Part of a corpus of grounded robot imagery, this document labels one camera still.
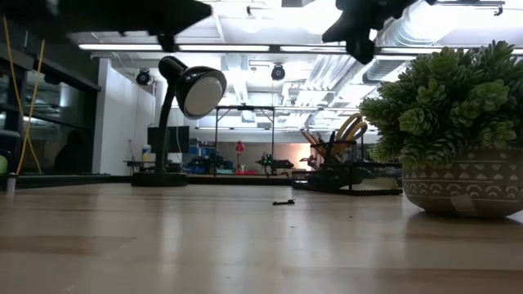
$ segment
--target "wooden table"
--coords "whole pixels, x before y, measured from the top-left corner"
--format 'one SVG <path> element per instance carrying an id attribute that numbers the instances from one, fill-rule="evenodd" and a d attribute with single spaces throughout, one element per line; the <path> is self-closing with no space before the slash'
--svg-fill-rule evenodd
<path id="1" fill-rule="evenodd" d="M 295 198 L 294 206 L 273 207 Z M 0 201 L 2 293 L 517 293 L 523 215 L 429 217 L 400 196 L 85 185 Z"/>

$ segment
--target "green plant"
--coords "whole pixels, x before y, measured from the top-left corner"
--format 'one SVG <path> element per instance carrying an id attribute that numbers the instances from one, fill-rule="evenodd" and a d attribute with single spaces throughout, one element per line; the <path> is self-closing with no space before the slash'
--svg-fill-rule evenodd
<path id="1" fill-rule="evenodd" d="M 360 111 L 380 130 L 379 162 L 441 168 L 467 146 L 523 146 L 523 63 L 513 45 L 444 48 L 413 60 L 398 81 L 378 88 Z"/>

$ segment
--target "security camera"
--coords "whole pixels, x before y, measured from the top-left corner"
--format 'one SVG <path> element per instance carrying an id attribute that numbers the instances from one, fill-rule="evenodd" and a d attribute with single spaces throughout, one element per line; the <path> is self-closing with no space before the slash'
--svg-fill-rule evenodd
<path id="1" fill-rule="evenodd" d="M 149 86 L 153 83 L 153 79 L 149 74 L 149 69 L 140 69 L 140 73 L 136 76 L 138 85 Z"/>
<path id="2" fill-rule="evenodd" d="M 273 80 L 281 81 L 285 78 L 285 69 L 283 65 L 275 65 L 270 74 Z"/>

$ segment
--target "lamp shade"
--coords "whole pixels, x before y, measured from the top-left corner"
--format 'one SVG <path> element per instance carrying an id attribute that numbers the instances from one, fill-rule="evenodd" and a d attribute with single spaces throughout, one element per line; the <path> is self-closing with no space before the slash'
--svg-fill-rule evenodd
<path id="1" fill-rule="evenodd" d="M 188 68 L 173 56 L 159 62 L 159 72 L 175 88 L 181 112 L 188 119 L 206 116 L 218 106 L 227 88 L 226 76 L 207 66 Z"/>

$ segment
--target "lamp arm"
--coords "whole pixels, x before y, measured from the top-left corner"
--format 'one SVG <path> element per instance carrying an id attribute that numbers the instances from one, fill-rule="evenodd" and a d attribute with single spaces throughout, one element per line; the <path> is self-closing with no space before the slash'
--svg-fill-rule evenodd
<path id="1" fill-rule="evenodd" d="M 162 111 L 160 112 L 160 122 L 158 125 L 158 140 L 156 149 L 156 162 L 154 165 L 154 171 L 156 173 L 165 172 L 165 145 L 167 144 L 167 120 L 169 119 L 169 113 L 171 112 L 172 101 L 174 100 L 174 85 L 168 84 L 167 93 L 165 93 L 165 99 L 163 100 Z"/>

